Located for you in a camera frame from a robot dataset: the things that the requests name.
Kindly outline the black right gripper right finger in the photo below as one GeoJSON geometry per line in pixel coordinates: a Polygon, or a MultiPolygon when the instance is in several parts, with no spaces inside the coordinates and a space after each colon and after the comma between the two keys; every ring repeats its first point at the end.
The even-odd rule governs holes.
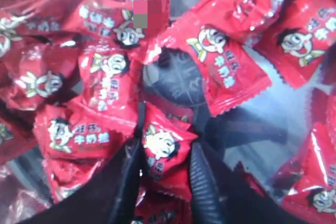
{"type": "Polygon", "coordinates": [[[189,174],[194,223],[303,222],[250,188],[203,141],[192,144],[189,174]]]}

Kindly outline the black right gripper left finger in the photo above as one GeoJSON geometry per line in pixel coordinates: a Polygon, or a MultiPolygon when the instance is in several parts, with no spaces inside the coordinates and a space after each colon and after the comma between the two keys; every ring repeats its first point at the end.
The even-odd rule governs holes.
{"type": "Polygon", "coordinates": [[[131,223],[140,187],[142,146],[128,139],[84,186],[25,223],[131,223]]]}

